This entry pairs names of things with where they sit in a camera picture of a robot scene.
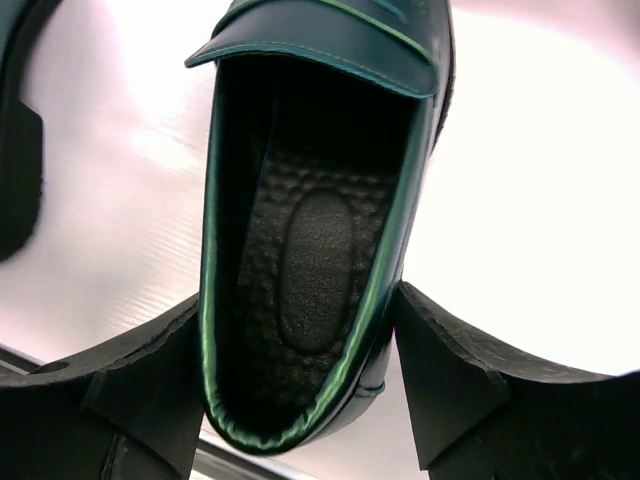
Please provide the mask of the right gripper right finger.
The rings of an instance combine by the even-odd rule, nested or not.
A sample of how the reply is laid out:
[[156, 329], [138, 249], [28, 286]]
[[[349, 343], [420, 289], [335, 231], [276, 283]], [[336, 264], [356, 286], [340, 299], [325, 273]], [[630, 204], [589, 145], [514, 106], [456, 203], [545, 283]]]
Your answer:
[[637, 373], [534, 356], [405, 282], [394, 315], [419, 465], [431, 478], [638, 478]]

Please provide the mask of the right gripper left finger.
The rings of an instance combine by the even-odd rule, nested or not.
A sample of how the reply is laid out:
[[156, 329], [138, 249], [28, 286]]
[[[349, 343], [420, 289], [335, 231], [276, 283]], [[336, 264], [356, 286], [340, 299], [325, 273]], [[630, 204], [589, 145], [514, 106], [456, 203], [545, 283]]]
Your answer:
[[1, 378], [4, 479], [187, 479], [203, 420], [198, 298], [29, 374]]

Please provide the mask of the green loafer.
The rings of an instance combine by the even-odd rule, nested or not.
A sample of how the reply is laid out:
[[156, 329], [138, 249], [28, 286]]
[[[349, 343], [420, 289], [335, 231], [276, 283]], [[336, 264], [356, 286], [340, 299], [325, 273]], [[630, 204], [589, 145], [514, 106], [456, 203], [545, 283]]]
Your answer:
[[216, 66], [200, 365], [217, 433], [278, 455], [384, 390], [427, 161], [452, 94], [446, 1], [235, 1]]
[[28, 242], [43, 184], [43, 121], [20, 99], [32, 48], [57, 0], [1, 3], [1, 259]]

